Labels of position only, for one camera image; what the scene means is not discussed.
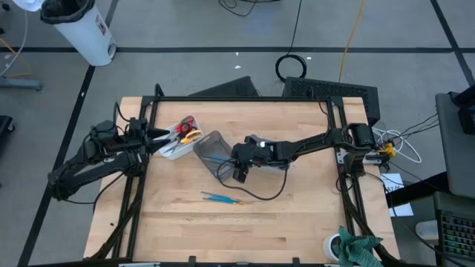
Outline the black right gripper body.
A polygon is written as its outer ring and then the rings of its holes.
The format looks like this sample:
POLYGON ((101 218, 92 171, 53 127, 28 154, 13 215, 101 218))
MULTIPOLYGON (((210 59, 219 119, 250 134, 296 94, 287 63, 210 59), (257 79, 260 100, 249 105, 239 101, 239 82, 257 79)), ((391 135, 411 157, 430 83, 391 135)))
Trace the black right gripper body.
POLYGON ((245 137, 244 143, 234 145, 231 152, 231 160, 235 166, 233 178, 239 183, 245 183, 252 166, 275 168, 277 166, 274 155, 275 144, 275 141, 252 134, 245 137))

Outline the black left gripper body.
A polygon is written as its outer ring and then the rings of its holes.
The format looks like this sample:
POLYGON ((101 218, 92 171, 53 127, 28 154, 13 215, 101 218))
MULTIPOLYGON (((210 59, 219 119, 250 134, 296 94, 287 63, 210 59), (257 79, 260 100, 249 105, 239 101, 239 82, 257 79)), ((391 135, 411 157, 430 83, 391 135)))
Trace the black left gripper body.
POLYGON ((135 117, 131 117, 128 126, 127 152, 139 152, 141 154, 147 154, 147 119, 137 119, 135 117))

